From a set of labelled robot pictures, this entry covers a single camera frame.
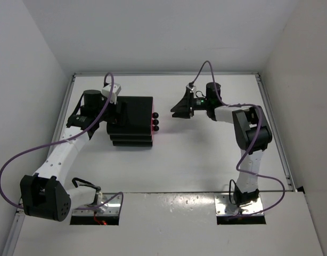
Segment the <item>pink top drawer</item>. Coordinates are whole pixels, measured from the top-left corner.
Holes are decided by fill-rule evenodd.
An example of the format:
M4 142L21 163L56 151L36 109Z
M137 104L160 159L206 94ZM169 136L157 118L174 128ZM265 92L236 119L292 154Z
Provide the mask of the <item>pink top drawer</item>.
M154 107L152 108L152 118L153 119L159 118L159 114L158 114L158 112L156 112L156 109Z

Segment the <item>black drawer cabinet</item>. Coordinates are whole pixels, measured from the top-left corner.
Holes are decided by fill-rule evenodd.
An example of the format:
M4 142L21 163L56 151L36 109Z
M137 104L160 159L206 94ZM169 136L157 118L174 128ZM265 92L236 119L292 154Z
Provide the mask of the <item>black drawer cabinet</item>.
M127 102L125 126L107 123L107 134L115 147L152 147L153 97L120 96L117 101Z

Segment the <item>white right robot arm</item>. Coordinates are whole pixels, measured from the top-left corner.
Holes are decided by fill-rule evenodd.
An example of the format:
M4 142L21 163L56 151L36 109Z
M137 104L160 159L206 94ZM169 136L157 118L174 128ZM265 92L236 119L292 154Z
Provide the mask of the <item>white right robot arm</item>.
M207 83L206 95L197 96L193 83L186 86L182 99L170 110L173 118L189 119L204 110L215 122L232 124L241 150L236 166L240 172L234 183L232 204L241 206L256 201L259 195L258 174L263 152L272 141L272 132L261 106L253 104L226 105L220 96L221 85Z

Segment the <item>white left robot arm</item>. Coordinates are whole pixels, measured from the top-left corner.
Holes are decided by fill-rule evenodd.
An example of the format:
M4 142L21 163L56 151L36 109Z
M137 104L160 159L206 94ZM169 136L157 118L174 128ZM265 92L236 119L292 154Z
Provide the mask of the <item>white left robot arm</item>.
M61 222L72 210L103 212L108 202L103 200L99 186L79 178L73 178L72 189L66 190L63 185L76 157L100 123L120 121L120 91L120 85L107 85L100 91L82 93L67 120L62 141L33 175L25 175L20 182L26 215Z

